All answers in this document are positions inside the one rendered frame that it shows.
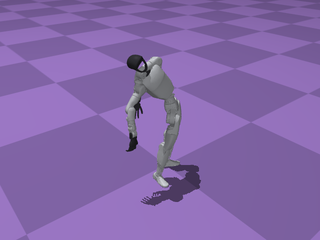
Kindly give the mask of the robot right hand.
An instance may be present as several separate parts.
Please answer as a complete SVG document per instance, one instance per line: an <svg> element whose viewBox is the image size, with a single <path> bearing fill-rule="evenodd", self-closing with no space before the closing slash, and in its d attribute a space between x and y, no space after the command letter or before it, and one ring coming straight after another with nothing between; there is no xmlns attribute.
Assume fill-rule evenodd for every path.
<svg viewBox="0 0 320 240"><path fill-rule="evenodd" d="M129 149L126 150L127 152L133 151L136 149L136 145L138 144L137 136L133 138L133 134L129 133L130 143L129 143Z"/></svg>

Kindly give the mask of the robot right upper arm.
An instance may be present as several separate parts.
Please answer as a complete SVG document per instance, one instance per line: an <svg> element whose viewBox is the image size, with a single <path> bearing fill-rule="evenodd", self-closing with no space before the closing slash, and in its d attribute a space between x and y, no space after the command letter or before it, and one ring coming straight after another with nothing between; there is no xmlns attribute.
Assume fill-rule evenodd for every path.
<svg viewBox="0 0 320 240"><path fill-rule="evenodd" d="M129 100L126 108L125 108L126 114L128 114L129 108L134 108L134 105L136 105L139 102L139 100L142 97L142 95L144 95L144 93L147 92L146 87L144 85L142 85L142 84L141 85L135 85L133 89L134 89L134 92L133 92L133 94L132 94L132 96L131 96L131 98L130 98L130 100Z"/></svg>

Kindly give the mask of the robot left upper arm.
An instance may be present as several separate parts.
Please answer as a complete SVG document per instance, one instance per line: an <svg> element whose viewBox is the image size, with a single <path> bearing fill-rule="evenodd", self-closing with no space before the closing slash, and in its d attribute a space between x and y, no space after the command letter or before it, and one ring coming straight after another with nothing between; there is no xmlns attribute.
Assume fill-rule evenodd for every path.
<svg viewBox="0 0 320 240"><path fill-rule="evenodd" d="M154 65L158 65L162 68L162 58L161 57L158 57L158 56L153 56L150 58L150 60L148 60L146 62L147 64L147 71L149 71ZM145 64L143 64L138 70L140 71L144 71L145 70ZM147 73L146 72L138 72L136 71L135 72L135 76L137 78L140 78L140 79L144 79L146 77Z"/></svg>

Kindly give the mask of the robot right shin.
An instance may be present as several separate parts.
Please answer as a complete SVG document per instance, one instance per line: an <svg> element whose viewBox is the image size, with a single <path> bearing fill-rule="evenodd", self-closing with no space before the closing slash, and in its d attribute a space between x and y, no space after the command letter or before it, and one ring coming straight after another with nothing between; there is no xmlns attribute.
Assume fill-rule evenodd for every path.
<svg viewBox="0 0 320 240"><path fill-rule="evenodd" d="M168 162L170 155L170 150L167 150L165 152L164 150L164 144L159 144L159 150L157 152L157 170L156 170L156 176L159 178L159 176L162 175L162 172Z"/></svg>

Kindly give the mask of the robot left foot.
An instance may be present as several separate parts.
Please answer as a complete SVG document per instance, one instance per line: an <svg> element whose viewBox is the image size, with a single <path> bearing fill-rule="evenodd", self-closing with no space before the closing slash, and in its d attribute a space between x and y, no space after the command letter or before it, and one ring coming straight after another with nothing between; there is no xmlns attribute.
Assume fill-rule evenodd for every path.
<svg viewBox="0 0 320 240"><path fill-rule="evenodd" d="M180 165L180 162L178 160L169 159L169 162L166 163L165 167L173 167L178 165Z"/></svg>

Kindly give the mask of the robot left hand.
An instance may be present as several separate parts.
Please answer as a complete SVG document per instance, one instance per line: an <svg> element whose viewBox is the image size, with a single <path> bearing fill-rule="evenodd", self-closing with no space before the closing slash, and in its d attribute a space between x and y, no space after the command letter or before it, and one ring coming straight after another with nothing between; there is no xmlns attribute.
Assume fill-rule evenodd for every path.
<svg viewBox="0 0 320 240"><path fill-rule="evenodd" d="M138 101L138 103L134 105L134 108L135 108L135 119L136 119L136 113L137 113L137 118L139 119L139 109L140 109L141 113L143 114L143 110L142 110L140 102L141 102L141 98Z"/></svg>

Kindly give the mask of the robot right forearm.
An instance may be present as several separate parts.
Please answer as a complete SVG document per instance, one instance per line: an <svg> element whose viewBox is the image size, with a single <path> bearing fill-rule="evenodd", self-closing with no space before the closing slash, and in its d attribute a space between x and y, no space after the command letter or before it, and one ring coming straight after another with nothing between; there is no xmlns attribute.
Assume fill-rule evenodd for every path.
<svg viewBox="0 0 320 240"><path fill-rule="evenodd" d="M134 138L138 135L138 133L136 131L137 128L136 128L136 123L135 123L135 113L136 113L136 110L133 107L129 108L127 118L126 118L129 135L130 135L130 133L132 133L132 138Z"/></svg>

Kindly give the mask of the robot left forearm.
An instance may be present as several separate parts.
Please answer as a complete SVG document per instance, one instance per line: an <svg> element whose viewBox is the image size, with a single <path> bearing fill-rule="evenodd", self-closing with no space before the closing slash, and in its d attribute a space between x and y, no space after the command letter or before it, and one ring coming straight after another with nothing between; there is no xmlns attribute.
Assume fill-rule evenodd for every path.
<svg viewBox="0 0 320 240"><path fill-rule="evenodd" d="M134 83L135 83L136 86L138 86L138 85L143 85L143 84L142 84L142 83L143 83L142 79L136 77L136 74L135 74L135 76L134 76ZM137 92L135 92L135 93L138 94ZM139 99L139 100L140 100L140 99Z"/></svg>

